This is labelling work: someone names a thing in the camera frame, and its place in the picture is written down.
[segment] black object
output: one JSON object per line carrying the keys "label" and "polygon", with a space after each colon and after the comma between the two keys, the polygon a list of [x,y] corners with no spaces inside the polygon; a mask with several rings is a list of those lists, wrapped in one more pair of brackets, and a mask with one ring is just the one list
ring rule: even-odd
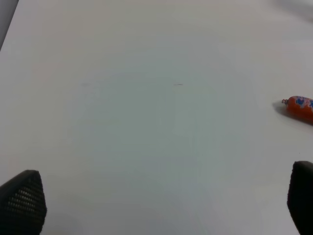
{"label": "black object", "polygon": [[0,235],[38,235],[46,213],[38,171],[23,171],[0,187]]}
{"label": "black object", "polygon": [[0,0],[0,50],[19,0]]}
{"label": "black object", "polygon": [[313,234],[313,163],[293,164],[287,205],[301,235]]}

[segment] black mesh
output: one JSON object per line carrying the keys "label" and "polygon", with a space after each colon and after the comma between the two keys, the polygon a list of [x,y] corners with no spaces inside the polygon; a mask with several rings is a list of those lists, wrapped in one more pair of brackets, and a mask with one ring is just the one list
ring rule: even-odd
{"label": "black mesh", "polygon": [[0,187],[0,235],[38,235],[46,213],[38,171],[23,171]]}

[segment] white table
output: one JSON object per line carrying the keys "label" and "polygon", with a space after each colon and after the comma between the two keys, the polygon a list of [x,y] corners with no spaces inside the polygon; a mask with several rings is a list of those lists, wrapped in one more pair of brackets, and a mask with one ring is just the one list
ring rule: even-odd
{"label": "white table", "polygon": [[0,52],[0,183],[40,171],[43,235],[296,235],[312,6],[21,0]]}

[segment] blue pattern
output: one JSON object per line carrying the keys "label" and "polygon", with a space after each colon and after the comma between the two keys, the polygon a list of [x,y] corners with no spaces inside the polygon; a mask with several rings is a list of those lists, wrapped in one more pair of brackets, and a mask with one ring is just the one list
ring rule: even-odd
{"label": "blue pattern", "polygon": [[302,105],[303,103],[304,103],[304,99],[297,99],[296,101],[295,101],[295,103],[296,104],[300,104],[300,105]]}

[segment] orange candy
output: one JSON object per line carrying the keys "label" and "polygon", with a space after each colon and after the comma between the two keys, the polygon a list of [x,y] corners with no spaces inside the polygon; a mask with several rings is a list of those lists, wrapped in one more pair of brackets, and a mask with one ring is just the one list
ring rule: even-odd
{"label": "orange candy", "polygon": [[287,111],[298,118],[313,122],[313,99],[302,96],[292,96],[288,100],[283,99]]}

